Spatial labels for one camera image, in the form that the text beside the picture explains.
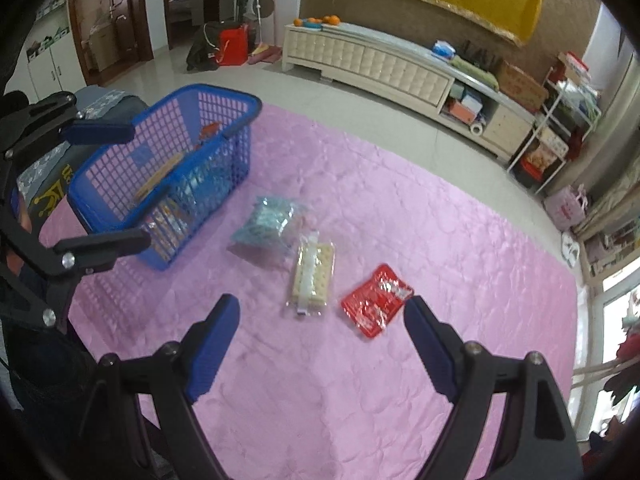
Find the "orange ice cream cone packet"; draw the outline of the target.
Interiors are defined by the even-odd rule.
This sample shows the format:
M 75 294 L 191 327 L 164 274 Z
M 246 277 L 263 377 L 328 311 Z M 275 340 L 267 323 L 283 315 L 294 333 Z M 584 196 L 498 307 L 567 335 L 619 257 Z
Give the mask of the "orange ice cream cone packet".
M 201 128 L 200 134 L 198 135 L 198 140 L 201 142 L 205 142 L 206 140 L 213 138 L 216 136 L 220 129 L 219 122 L 211 122 L 208 125 L 205 125 Z

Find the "red purple yellow snack packet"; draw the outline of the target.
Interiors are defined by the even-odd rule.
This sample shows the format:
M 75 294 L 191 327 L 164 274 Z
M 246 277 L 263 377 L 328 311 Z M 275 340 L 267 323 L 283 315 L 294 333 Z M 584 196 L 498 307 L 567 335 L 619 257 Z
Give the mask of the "red purple yellow snack packet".
M 413 295 L 414 289 L 382 263 L 341 300 L 341 308 L 363 336 L 374 339 Z

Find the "green cracker packet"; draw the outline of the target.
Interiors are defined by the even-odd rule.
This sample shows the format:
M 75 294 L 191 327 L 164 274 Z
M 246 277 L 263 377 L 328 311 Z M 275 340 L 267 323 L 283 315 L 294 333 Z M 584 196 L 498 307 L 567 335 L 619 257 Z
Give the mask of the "green cracker packet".
M 148 196 L 154 190 L 154 188 L 156 188 L 157 185 L 160 184 L 160 182 L 162 182 L 163 178 L 167 177 L 168 174 L 170 174 L 171 171 L 174 170 L 175 166 L 178 166 L 180 162 L 182 162 L 183 159 L 183 152 L 176 153 L 175 155 L 172 155 L 171 158 L 168 158 L 166 162 L 164 162 L 163 165 L 160 166 L 160 168 L 158 168 L 154 172 L 154 174 L 151 174 L 148 177 L 148 180 L 146 180 L 140 186 L 136 194 L 134 194 L 134 203 L 140 204 L 142 200 L 144 200 L 145 197 Z

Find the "grey embroidered chair cushion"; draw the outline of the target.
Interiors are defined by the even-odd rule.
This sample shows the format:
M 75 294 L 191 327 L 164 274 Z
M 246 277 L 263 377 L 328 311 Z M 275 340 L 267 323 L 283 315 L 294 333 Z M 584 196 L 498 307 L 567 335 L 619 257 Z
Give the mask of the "grey embroidered chair cushion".
M 78 110 L 88 119 L 107 122 L 130 122 L 148 106 L 138 96 L 122 90 L 89 86 L 75 93 Z M 99 148 L 99 145 L 57 146 L 29 166 L 17 177 L 29 217 L 42 226 L 67 194 L 76 170 Z

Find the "blue plastic basket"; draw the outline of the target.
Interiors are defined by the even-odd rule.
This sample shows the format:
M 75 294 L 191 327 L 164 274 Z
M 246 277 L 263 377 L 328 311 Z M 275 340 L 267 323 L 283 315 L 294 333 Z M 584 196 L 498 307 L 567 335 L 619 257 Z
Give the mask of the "blue plastic basket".
M 149 233 L 151 245 L 139 257 L 167 269 L 250 173 L 252 123 L 261 111 L 257 96 L 211 84 L 169 93 L 134 118 L 134 140 L 100 148 L 74 173 L 70 208 L 91 234 Z M 201 128 L 211 122 L 220 129 L 201 142 Z M 135 204 L 140 186 L 180 152 L 182 162 Z

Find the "black bag on floor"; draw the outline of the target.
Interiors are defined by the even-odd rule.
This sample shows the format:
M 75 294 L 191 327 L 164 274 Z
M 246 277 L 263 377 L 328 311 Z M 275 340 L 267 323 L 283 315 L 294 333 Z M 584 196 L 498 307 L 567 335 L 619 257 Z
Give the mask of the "black bag on floor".
M 186 56 L 186 70 L 188 72 L 218 70 L 219 63 L 216 60 L 216 55 L 219 53 L 220 31 L 221 24 L 219 22 L 207 22 L 198 29 Z

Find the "white wafer biscuit packet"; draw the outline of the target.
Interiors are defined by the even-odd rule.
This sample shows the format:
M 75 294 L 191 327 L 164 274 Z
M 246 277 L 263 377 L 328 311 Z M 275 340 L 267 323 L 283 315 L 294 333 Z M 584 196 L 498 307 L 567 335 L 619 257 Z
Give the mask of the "white wafer biscuit packet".
M 299 316 L 322 315 L 329 303 L 335 247 L 319 231 L 303 235 L 292 272 L 288 306 Z

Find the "light blue striped snack packet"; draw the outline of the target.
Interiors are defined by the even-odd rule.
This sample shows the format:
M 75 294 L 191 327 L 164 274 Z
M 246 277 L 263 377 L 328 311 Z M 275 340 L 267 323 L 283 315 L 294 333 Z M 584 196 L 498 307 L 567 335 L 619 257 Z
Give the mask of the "light blue striped snack packet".
M 308 208 L 281 196 L 258 196 L 242 226 L 231 237 L 233 244 L 292 252 L 305 229 Z

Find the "red shopping bag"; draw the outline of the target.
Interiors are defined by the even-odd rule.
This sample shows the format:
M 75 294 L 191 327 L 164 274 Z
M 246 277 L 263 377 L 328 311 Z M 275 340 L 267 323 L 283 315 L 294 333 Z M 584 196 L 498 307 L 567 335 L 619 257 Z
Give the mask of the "red shopping bag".
M 246 25 L 223 30 L 215 54 L 219 66 L 240 66 L 248 59 L 248 31 Z

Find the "pink white gift bag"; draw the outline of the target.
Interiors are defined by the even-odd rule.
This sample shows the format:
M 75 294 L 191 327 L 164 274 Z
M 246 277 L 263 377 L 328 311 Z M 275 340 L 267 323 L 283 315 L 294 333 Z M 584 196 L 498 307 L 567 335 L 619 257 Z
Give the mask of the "pink white gift bag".
M 564 232 L 585 220 L 588 196 L 582 184 L 577 188 L 567 185 L 546 197 L 542 204 L 554 226 Z

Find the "pink quilted table cloth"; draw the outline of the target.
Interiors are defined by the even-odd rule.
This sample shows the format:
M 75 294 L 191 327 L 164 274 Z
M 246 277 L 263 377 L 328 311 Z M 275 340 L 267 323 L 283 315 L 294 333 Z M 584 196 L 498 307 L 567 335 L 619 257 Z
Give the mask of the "pink quilted table cloth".
M 233 246 L 258 196 L 305 205 L 335 249 L 326 310 L 288 306 L 293 263 Z M 342 299 L 387 264 L 465 340 L 539 351 L 562 391 L 576 338 L 572 272 L 500 214 L 393 153 L 267 105 L 250 173 L 163 271 L 137 258 L 85 278 L 70 324 L 95 356 L 147 356 L 222 294 L 240 326 L 195 413 L 235 479 L 412 479 L 448 416 L 404 323 L 367 339 Z

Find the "oranges on blue plate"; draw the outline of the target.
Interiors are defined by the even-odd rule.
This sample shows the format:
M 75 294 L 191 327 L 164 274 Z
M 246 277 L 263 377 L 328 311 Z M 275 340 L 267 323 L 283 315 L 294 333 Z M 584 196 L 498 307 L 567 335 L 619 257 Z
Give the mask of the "oranges on blue plate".
M 322 27 L 337 27 L 341 25 L 337 15 L 325 15 L 323 18 L 296 18 L 292 25 L 298 28 L 322 29 Z

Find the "cardboard box on cabinet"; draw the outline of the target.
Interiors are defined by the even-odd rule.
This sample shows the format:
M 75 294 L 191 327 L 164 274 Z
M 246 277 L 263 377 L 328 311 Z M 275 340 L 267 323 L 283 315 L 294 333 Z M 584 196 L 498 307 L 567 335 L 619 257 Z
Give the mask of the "cardboard box on cabinet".
M 502 60 L 495 71 L 499 89 L 529 113 L 536 113 L 548 99 L 549 92 L 518 66 Z

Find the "cream tv cabinet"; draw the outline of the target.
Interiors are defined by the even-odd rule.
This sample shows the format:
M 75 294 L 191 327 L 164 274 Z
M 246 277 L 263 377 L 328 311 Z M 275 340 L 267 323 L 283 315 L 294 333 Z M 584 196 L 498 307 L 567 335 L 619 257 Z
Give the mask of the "cream tv cabinet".
M 358 25 L 286 26 L 282 70 L 295 65 L 438 122 L 500 162 L 518 152 L 534 125 L 520 104 L 430 49 Z

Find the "blue tissue pack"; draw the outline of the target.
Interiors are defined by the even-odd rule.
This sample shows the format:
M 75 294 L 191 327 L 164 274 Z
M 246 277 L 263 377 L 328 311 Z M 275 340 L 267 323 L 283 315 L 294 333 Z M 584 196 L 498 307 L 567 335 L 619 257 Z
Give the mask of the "blue tissue pack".
M 432 53 L 443 60 L 452 60 L 457 51 L 449 42 L 437 40 L 432 47 Z

